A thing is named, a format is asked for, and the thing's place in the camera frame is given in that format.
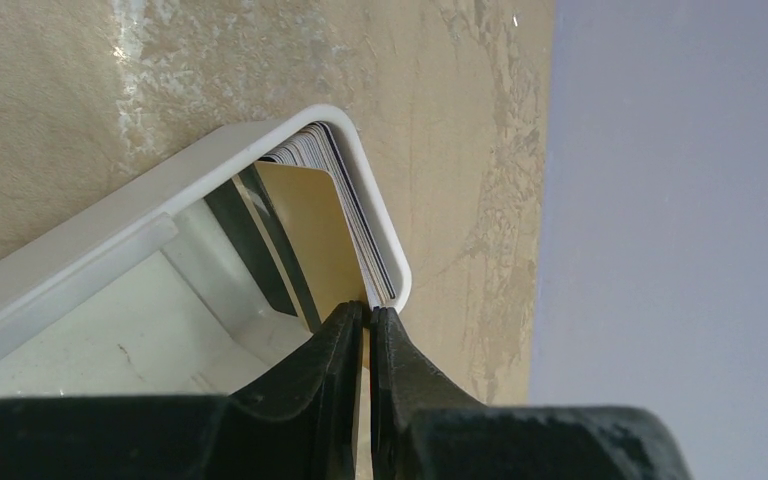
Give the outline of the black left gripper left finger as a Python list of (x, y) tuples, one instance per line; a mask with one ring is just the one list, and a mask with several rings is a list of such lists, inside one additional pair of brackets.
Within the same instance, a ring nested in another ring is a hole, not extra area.
[(0, 399), (0, 479), (351, 479), (364, 306), (224, 395)]

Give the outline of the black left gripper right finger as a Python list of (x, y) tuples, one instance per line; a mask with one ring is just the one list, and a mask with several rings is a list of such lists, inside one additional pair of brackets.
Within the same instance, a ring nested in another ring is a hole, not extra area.
[(410, 340), (393, 308), (371, 314), (376, 479), (688, 479), (667, 427), (627, 406), (488, 406)]

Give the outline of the gold credit card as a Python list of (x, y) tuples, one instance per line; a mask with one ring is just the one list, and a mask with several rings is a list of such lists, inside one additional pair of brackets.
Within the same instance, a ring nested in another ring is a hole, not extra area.
[(341, 303), (368, 304), (365, 282), (332, 176), (257, 161), (233, 185), (277, 267), (294, 315), (317, 332)]

